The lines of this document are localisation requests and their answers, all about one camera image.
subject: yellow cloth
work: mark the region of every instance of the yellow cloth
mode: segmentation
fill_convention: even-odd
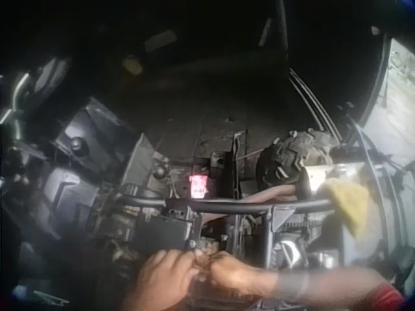
[[[352,181],[329,178],[320,186],[317,193],[333,201],[352,235],[359,238],[366,227],[368,217],[368,189]]]

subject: tire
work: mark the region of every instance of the tire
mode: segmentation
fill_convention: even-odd
[[[329,152],[337,145],[330,134],[313,129],[277,138],[259,156],[255,170],[258,190],[295,183],[304,166],[332,164]]]

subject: bolt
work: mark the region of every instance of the bolt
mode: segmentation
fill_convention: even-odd
[[[190,248],[195,248],[196,247],[196,241],[195,240],[190,240],[189,241],[189,247]]]

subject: atv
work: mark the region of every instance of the atv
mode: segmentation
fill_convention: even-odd
[[[85,104],[51,144],[27,138],[19,103],[36,94],[39,78],[20,76],[1,117],[1,126],[11,129],[3,131],[2,211],[21,234],[16,297],[115,308],[141,264],[160,249],[227,251],[272,270],[360,264],[403,290],[414,265],[403,206],[403,180],[410,179],[411,167],[397,168],[378,152],[347,107],[344,118],[358,146],[343,143],[334,124],[319,114],[322,130],[293,130],[261,152],[256,189],[249,190],[252,181],[239,175],[239,134],[229,151],[210,158],[167,157],[93,97],[82,99]],[[294,72],[292,78],[302,85]],[[311,109],[321,111],[317,105]],[[377,203],[369,215],[375,229],[363,241],[352,237],[330,199],[318,197],[319,186],[332,177],[358,178]],[[187,304],[305,309],[219,292],[204,282],[195,282]]]

